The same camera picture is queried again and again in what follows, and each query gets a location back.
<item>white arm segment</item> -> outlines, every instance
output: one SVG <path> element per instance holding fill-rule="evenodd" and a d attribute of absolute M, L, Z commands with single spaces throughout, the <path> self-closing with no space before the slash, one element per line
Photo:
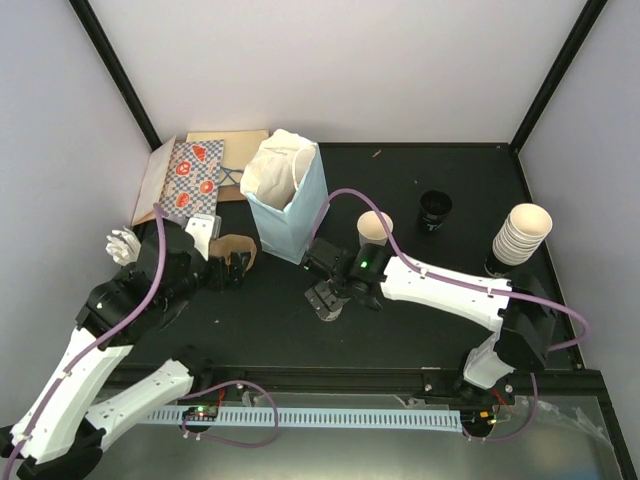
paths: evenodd
<path fill-rule="evenodd" d="M 409 258 L 420 269 L 443 275 L 455 280 L 478 285 L 484 288 L 511 290 L 508 280 L 503 278 L 484 278 L 434 267 Z M 503 295 L 488 295 L 464 287 L 423 277 L 410 270 L 398 257 L 392 257 L 384 271 L 387 279 L 380 284 L 382 293 L 391 300 L 405 300 L 422 303 L 429 307 L 460 315 L 482 325 L 493 332 L 482 345 L 471 350 L 464 366 L 464 378 L 467 382 L 483 389 L 493 387 L 496 382 L 515 369 L 504 363 L 494 351 L 500 338 L 502 317 L 501 309 L 506 309 L 509 298 Z"/>
<path fill-rule="evenodd" d="M 100 447 L 106 451 L 120 436 L 156 408 L 191 390 L 193 377 L 180 362 L 169 360 L 160 369 L 109 400 L 93 405 L 87 420 L 106 434 Z"/>
<path fill-rule="evenodd" d="M 56 378 L 64 376 L 63 368 L 96 338 L 86 329 L 75 329 L 71 340 L 55 372 L 44 390 L 29 409 L 29 412 L 11 429 L 13 444 L 17 445 L 27 427 L 33 412 L 42 401 Z M 73 369 L 72 375 L 64 378 L 58 390 L 47 404 L 38 420 L 35 430 L 25 443 L 20 454 L 31 456 L 36 463 L 44 463 L 58 458 L 69 451 L 80 422 L 113 369 L 131 351 L 131 346 L 109 347 L 104 351 L 97 348 L 89 352 Z"/>
<path fill-rule="evenodd" d="M 420 269 L 443 275 L 454 280 L 479 285 L 484 288 L 511 290 L 508 280 L 504 278 L 484 278 L 454 272 L 446 268 L 434 267 L 407 257 Z M 429 307 L 460 315 L 472 322 L 482 325 L 492 332 L 502 328 L 500 309 L 506 309 L 509 298 L 498 295 L 487 295 L 464 287 L 458 287 L 410 270 L 398 257 L 391 257 L 384 270 L 387 279 L 380 284 L 382 293 L 391 300 L 416 302 Z"/>

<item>black frame post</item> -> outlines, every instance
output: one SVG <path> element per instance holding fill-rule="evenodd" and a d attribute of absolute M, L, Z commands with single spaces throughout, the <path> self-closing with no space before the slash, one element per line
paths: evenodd
<path fill-rule="evenodd" d="M 524 120 L 522 120 L 518 131 L 513 137 L 513 140 L 511 140 L 509 146 L 515 153 L 519 153 L 520 150 L 522 150 L 536 123 L 538 123 L 542 112 L 544 112 L 544 109 L 547 107 L 549 100 L 551 100 L 564 74 L 567 73 L 571 62 L 573 62 L 587 35 L 589 35 L 591 27 L 596 23 L 600 12 L 602 12 L 606 4 L 607 0 L 587 0 L 587 3 L 585 3 L 582 12 L 580 12 L 580 16 L 560 49 L 560 53 L 558 53 L 558 56 L 553 62 L 544 82 L 542 82 L 542 86 L 540 90 L 538 90 Z"/>
<path fill-rule="evenodd" d="M 153 128 L 151 120 L 144 110 L 138 94 L 133 88 L 129 77 L 127 77 L 127 73 L 124 71 L 120 60 L 118 60 L 118 56 L 113 50 L 107 34 L 102 29 L 98 17 L 96 17 L 96 14 L 93 12 L 89 0 L 69 0 L 69 3 L 75 10 L 93 46 L 100 55 L 100 58 L 102 58 L 105 67 L 109 70 L 111 78 L 122 94 L 122 98 L 124 98 L 124 101 L 127 103 L 136 122 L 138 122 L 138 126 L 147 139 L 151 150 L 159 148 L 162 145 L 160 137 L 158 137 L 156 130 Z"/>

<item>stack of paper cups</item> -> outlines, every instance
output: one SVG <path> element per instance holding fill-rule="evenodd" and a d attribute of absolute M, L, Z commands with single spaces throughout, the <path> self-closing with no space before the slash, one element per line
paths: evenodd
<path fill-rule="evenodd" d="M 526 262 L 551 231 L 551 215 L 532 203 L 516 205 L 493 239 L 492 252 L 485 269 L 489 275 L 502 276 Z"/>

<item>robotic arm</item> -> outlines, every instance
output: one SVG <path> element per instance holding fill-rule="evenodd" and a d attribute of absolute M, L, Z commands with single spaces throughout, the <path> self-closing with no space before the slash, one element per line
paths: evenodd
<path fill-rule="evenodd" d="M 185 347 L 152 375 L 107 401 L 92 405 L 104 382 L 133 346 L 149 331 L 171 323 L 200 288 L 222 290 L 239 286 L 250 260 L 235 253 L 231 265 L 209 258 L 213 217 L 192 218 L 183 230 L 164 222 L 165 269 L 153 301 L 135 322 L 90 351 L 67 374 L 64 368 L 79 352 L 120 323 L 149 291 L 158 265 L 158 233 L 142 244 L 110 238 L 107 248 L 123 268 L 110 281 L 95 287 L 80 310 L 77 328 L 43 393 L 15 425 L 0 429 L 0 454 L 8 457 L 24 441 L 18 470 L 21 479 L 82 479 L 103 453 L 129 428 L 154 409 L 211 383 L 211 366 L 193 348 Z M 25 431 L 45 392 L 63 380 L 42 411 L 36 428 Z"/>
<path fill-rule="evenodd" d="M 545 296 L 533 278 L 519 279 L 518 287 L 507 279 L 475 277 L 409 259 L 421 271 L 429 271 L 484 289 L 519 291 Z M 306 296 L 323 320 L 334 320 L 349 298 L 372 309 L 381 308 L 380 297 L 404 300 L 444 310 L 486 328 L 490 335 L 471 350 L 463 367 L 463 383 L 487 390 L 518 369 L 536 372 L 546 365 L 555 316 L 540 305 L 491 295 L 422 276 L 409 269 L 383 247 L 365 244 L 357 255 L 326 240 L 314 240 L 303 260 L 306 270 L 321 281 Z"/>

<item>light blue bag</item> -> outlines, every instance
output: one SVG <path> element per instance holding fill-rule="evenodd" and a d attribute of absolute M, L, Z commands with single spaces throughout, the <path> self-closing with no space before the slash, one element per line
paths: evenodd
<path fill-rule="evenodd" d="M 274 137 L 278 133 L 281 135 L 284 133 L 291 135 L 288 132 L 278 130 L 274 134 Z M 295 194 L 293 194 L 293 199 L 286 204 L 282 210 L 263 203 L 258 200 L 255 193 L 246 191 L 246 184 L 249 183 L 249 181 L 245 181 L 245 185 L 241 182 L 241 190 L 243 190 L 242 193 L 249 200 L 251 213 L 256 222 L 258 233 L 260 234 L 260 243 L 262 244 L 263 251 L 288 260 L 296 265 L 302 261 L 307 245 L 311 240 L 311 233 L 318 212 L 323 202 L 329 196 L 327 192 L 327 182 L 324 177 L 324 169 L 322 167 L 320 148 L 317 143 L 309 142 L 306 139 L 302 140 L 306 142 L 306 145 L 299 147 L 299 150 L 295 153 L 295 157 L 297 157 L 297 154 L 301 151 L 310 149 L 311 147 L 315 148 L 315 155 L 299 185 L 295 180 L 296 162 L 295 159 L 293 160 L 293 165 L 288 172 L 291 174 L 294 188 L 297 188 L 297 190 Z M 250 170 L 250 165 L 251 163 L 247 165 L 243 180 L 245 176 L 247 176 L 248 170 Z M 270 178 L 270 181 L 286 183 L 291 180 L 286 178 L 286 173 L 287 172 L 283 171 L 282 175 L 276 175 L 276 180 Z"/>

